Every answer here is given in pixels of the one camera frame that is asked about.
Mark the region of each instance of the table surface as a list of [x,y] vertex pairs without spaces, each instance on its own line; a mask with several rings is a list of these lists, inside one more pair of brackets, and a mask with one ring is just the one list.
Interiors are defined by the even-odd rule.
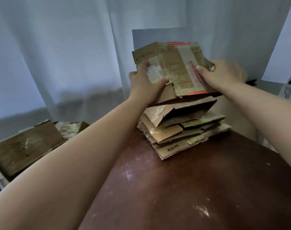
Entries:
[[137,129],[88,229],[291,229],[291,167],[233,131],[162,161]]

